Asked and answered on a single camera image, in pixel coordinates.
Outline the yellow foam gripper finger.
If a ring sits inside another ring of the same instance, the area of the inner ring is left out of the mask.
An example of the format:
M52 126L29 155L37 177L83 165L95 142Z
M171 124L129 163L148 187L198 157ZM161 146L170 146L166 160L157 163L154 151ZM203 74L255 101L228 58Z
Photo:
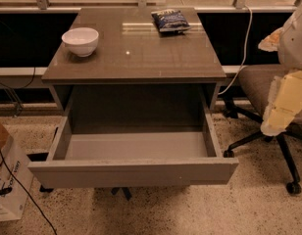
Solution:
M261 131L267 136L278 136L301 111L302 70L290 72L284 77L275 76L270 86Z
M266 52L276 52L279 46L281 34L283 33L283 28L280 27L273 31L270 35L266 36L258 44L258 48Z

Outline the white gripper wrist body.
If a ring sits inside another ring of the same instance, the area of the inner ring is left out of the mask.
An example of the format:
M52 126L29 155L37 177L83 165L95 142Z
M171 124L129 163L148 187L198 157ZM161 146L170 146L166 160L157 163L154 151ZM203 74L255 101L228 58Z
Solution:
M285 66L302 70L302 3L282 27L277 54Z

